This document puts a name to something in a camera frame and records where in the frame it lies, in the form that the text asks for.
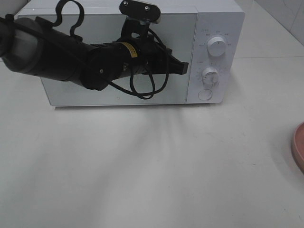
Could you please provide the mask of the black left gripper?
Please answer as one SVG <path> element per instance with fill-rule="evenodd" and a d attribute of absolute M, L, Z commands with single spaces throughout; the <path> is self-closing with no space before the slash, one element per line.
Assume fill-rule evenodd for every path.
<path fill-rule="evenodd" d="M 133 74 L 187 73 L 189 63 L 172 56 L 172 49 L 160 41 L 147 20 L 126 19 L 117 42 L 130 51 L 133 62 L 129 66 Z"/>

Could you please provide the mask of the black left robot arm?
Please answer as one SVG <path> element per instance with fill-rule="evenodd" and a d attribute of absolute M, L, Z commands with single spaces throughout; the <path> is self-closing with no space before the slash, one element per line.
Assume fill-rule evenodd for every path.
<path fill-rule="evenodd" d="M 0 57 L 6 67 L 96 91 L 115 86 L 123 77 L 184 75 L 188 70 L 188 63 L 176 59 L 148 24 L 128 19 L 116 41 L 101 44 L 86 44 L 56 26 L 41 17 L 1 18 Z"/>

